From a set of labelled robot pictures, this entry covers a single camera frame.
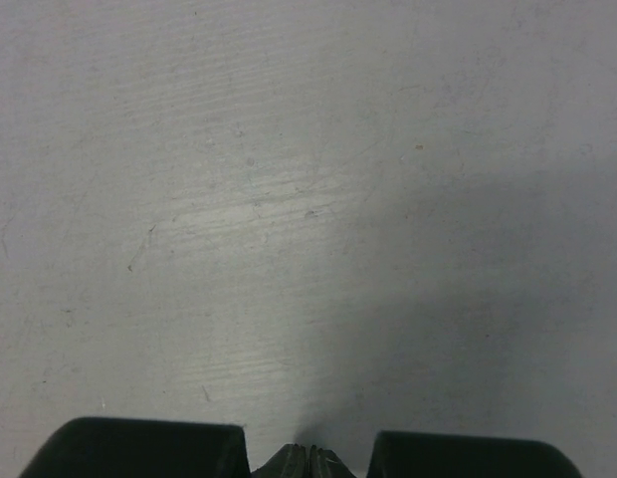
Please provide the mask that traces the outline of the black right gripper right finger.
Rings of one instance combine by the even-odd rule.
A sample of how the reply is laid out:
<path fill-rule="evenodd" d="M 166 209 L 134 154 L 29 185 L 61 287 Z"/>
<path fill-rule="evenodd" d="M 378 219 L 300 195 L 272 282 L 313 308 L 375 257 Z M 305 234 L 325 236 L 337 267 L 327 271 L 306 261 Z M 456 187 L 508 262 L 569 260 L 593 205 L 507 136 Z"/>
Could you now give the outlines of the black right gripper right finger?
<path fill-rule="evenodd" d="M 312 446 L 308 454 L 309 478 L 354 478 L 355 475 L 329 449 Z"/>

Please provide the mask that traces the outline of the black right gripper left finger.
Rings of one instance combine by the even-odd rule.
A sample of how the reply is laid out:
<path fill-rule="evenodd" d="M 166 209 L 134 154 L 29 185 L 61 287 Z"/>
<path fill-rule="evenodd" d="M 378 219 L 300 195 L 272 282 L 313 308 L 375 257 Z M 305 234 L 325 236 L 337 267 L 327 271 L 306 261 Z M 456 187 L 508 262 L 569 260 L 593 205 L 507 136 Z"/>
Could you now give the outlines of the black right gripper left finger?
<path fill-rule="evenodd" d="M 298 444 L 283 445 L 253 478 L 305 478 L 309 472 L 307 449 Z"/>

